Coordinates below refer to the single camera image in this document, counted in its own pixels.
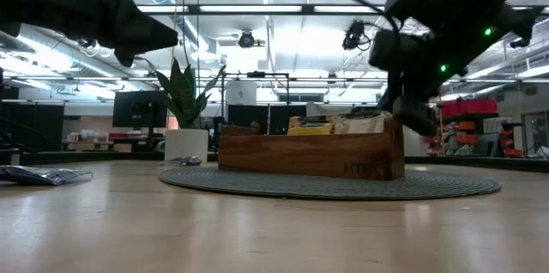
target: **white container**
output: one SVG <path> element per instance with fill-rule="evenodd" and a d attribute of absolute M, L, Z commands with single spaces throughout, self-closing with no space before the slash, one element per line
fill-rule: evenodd
<path fill-rule="evenodd" d="M 208 132 L 206 130 L 167 130 L 164 160 L 178 157 L 198 157 L 208 161 Z"/>

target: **round gray rug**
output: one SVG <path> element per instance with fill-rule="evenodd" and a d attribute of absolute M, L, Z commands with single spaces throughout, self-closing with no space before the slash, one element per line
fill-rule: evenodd
<path fill-rule="evenodd" d="M 416 200 L 490 194 L 501 185 L 480 177 L 406 170 L 394 181 L 221 171 L 217 167 L 166 170 L 160 180 L 202 191 L 322 200 Z"/>

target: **light wood floor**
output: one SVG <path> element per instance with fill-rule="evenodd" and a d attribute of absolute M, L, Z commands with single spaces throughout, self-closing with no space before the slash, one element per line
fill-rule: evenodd
<path fill-rule="evenodd" d="M 160 183 L 152 161 L 58 188 L 0 185 L 2 273 L 547 272 L 549 175 L 439 170 L 502 192 L 412 202 L 236 197 Z M 419 169 L 431 170 L 432 167 Z"/>

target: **wooden box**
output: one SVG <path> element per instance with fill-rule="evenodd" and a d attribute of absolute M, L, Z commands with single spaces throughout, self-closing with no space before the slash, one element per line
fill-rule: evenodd
<path fill-rule="evenodd" d="M 221 136 L 220 170 L 318 175 L 348 179 L 404 177 L 402 125 L 384 132 L 319 136 Z"/>

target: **snake plant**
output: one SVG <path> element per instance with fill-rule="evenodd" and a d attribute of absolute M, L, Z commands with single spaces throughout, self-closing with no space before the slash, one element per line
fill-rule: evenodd
<path fill-rule="evenodd" d="M 211 95 L 206 95 L 206 93 L 215 86 L 223 71 L 225 71 L 225 66 L 220 69 L 215 78 L 206 84 L 198 96 L 196 96 L 195 72 L 190 64 L 181 72 L 178 60 L 174 59 L 169 79 L 160 72 L 156 73 L 158 81 L 166 93 L 166 105 L 178 120 L 179 128 L 198 128 L 200 113 L 206 108 Z"/>

